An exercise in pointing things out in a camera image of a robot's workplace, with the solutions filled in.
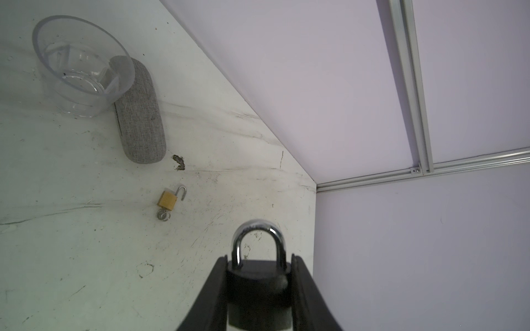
open padlock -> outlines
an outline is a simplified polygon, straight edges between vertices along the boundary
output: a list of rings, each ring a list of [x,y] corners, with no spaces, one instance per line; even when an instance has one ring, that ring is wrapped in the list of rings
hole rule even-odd
[[[241,260],[241,241],[255,230],[269,233],[276,243],[276,261]],[[283,330],[292,324],[290,278],[285,240],[281,231],[265,220],[253,220],[235,232],[232,262],[226,270],[228,323],[243,330]]]
[[[158,213],[156,213],[156,216],[160,221],[167,221],[169,220],[169,217],[171,217],[171,214],[169,212],[172,211],[175,207],[176,201],[178,199],[177,194],[179,194],[180,189],[184,189],[184,193],[181,199],[184,200],[187,191],[184,185],[179,186],[179,188],[175,191],[175,194],[170,191],[162,192],[162,195],[160,196],[160,199],[157,203],[157,205],[161,209],[158,211]]]

white wall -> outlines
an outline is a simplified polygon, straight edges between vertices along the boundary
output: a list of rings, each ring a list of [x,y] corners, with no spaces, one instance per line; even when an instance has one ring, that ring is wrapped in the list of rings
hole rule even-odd
[[[413,5],[434,162],[530,146],[530,1]]]
[[[315,182],[413,166],[376,1],[161,2]]]
[[[314,277],[345,330],[530,329],[530,165],[319,193]]]

padlock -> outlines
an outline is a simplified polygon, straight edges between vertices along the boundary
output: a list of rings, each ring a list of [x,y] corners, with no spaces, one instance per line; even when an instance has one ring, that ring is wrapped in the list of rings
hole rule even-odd
[[[186,187],[183,185],[179,186],[179,188],[175,191],[175,194],[171,193],[170,191],[162,192],[162,196],[160,196],[160,199],[157,203],[157,205],[161,208],[156,214],[159,220],[169,220],[169,217],[171,216],[169,212],[175,207],[177,201],[177,194],[179,194],[180,189],[184,189],[184,193],[181,199],[184,200],[187,190]]]
[[[269,233],[276,243],[276,261],[241,260],[241,241],[255,230]],[[232,240],[228,263],[228,323],[243,330],[272,331],[291,327],[291,267],[281,231],[265,220],[242,224]]]

silver shackle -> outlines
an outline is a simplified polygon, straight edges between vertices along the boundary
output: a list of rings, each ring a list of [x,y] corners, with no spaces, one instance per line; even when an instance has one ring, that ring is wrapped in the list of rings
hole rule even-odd
[[[271,222],[262,219],[254,219],[241,224],[232,238],[232,269],[241,268],[241,241],[243,237],[255,230],[262,230],[269,233],[276,243],[276,266],[282,270],[287,268],[287,258],[285,253],[285,240],[281,231]]]

